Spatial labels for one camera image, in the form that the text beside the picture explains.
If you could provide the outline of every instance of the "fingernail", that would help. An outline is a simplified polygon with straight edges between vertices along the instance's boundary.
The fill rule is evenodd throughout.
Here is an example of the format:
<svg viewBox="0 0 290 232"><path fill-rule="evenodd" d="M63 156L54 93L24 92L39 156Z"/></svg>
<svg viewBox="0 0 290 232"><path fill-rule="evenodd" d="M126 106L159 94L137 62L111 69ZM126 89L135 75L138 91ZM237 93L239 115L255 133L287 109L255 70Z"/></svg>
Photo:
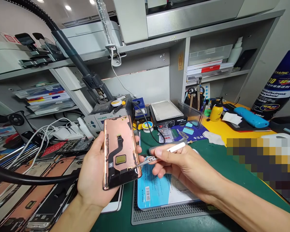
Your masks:
<svg viewBox="0 0 290 232"><path fill-rule="evenodd" d="M157 148L157 149L155 150L155 155L156 155L156 156L161 156L161 155L162 155L162 149Z"/></svg>

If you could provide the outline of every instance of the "ceiling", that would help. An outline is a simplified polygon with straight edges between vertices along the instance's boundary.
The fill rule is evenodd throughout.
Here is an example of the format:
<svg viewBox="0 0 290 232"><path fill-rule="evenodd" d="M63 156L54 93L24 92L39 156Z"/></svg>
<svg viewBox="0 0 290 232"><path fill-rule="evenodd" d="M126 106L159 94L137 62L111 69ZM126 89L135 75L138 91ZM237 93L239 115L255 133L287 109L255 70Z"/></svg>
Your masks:
<svg viewBox="0 0 290 232"><path fill-rule="evenodd" d="M41 7L60 27L64 28L63 23L71 22L98 15L96 5L92 5L90 0L32 0ZM113 0L103 0L108 12L115 11Z"/></svg>

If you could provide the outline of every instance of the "white shelf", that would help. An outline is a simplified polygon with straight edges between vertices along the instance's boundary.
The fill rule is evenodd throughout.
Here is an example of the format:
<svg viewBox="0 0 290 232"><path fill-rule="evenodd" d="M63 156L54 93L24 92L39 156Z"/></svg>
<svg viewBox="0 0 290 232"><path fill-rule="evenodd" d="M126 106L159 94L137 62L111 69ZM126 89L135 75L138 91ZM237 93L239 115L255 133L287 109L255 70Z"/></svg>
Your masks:
<svg viewBox="0 0 290 232"><path fill-rule="evenodd" d="M220 79L233 77L233 76L239 76L239 75L247 74L247 73L249 73L249 71L250 71L250 69L246 69L246 70L242 70L242 71L238 71L238 72L233 72L229 75L207 77L207 78L202 79L201 83L211 82L211 81L220 80ZM197 84L197 82L186 83L186 87L196 85L196 84Z"/></svg>
<svg viewBox="0 0 290 232"><path fill-rule="evenodd" d="M69 110L75 110L75 109L78 109L77 106L72 106L72 107L69 107L69 108L64 108L64 109L60 109L58 111L54 111L54 112L50 112L50 113L45 113L45 114L29 114L26 116L27 119L31 119L31 118L37 118L37 117L41 117L41 116L46 116L46 115L50 115L50 114L54 114L54 113L60 113L60 112L65 112L65 111L69 111Z"/></svg>
<svg viewBox="0 0 290 232"><path fill-rule="evenodd" d="M247 24L259 22L262 20L280 17L281 15L283 15L284 11L285 10L280 10L280 11L275 11L275 12L267 12L267 13L247 17L247 18L233 20L230 22L225 22L225 23L207 26L207 27L203 27L203 28L199 28L199 29L195 29L195 30L190 30L187 32L181 32L178 34L167 35L167 36L164 36L161 38L152 39L152 40L148 40L148 41L144 41L144 42L140 42L140 43L136 43L136 44L131 44L128 46L119 47L119 51L121 53L127 53L129 55L139 55L139 54L150 52L150 51L157 51L157 50L169 48L169 47L173 46L174 43L176 43L182 39L189 38L189 37L200 36L203 34L216 32L219 30L224 30L224 29L228 29L228 28L241 26L241 25L247 25ZM104 59L107 61L107 57L109 55L110 54L105 50L105 51L96 52L96 53L83 54L83 55L81 55L81 58L85 62L96 61L98 63L98 62L103 62L103 60L101 60L101 59ZM50 63L46 66L42 66L42 67L38 67L38 68L28 68L28 69L21 69L21 70L17 70L17 71L13 71L13 72L3 73L3 74L0 74L0 80L4 80L4 79L16 77L16 76L34 74L34 73L41 72L44 70L55 69L55 68L59 68L59 67L69 66L69 65L74 65L74 64L70 59L67 59L67 60L63 60L63 61Z"/></svg>

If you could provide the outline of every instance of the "tape roll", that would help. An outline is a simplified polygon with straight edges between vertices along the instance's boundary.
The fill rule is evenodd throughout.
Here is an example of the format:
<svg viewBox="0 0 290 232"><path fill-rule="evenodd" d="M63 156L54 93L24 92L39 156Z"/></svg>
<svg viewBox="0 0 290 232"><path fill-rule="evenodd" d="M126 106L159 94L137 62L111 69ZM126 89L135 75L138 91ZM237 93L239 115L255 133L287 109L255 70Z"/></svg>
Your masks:
<svg viewBox="0 0 290 232"><path fill-rule="evenodd" d="M152 122L148 122L148 124L149 124L149 128L148 128L148 125L147 125L147 122L144 122L143 124L142 124L142 128L143 128L143 131L145 132L145 133L150 133L150 131L153 131L154 130L154 128L152 127Z"/></svg>
<svg viewBox="0 0 290 232"><path fill-rule="evenodd" d="M111 102L112 107L117 107L120 106L122 104L122 100L115 100Z"/></svg>

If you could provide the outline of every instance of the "ceiling light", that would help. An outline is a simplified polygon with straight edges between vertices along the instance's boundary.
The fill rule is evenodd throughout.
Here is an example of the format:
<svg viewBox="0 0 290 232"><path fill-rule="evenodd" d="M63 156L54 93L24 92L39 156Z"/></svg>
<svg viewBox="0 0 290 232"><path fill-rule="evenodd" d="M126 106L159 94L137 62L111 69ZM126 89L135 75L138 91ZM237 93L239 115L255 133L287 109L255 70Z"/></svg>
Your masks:
<svg viewBox="0 0 290 232"><path fill-rule="evenodd" d="M68 10L68 11L71 11L72 8L69 6L69 5L66 5L65 8Z"/></svg>

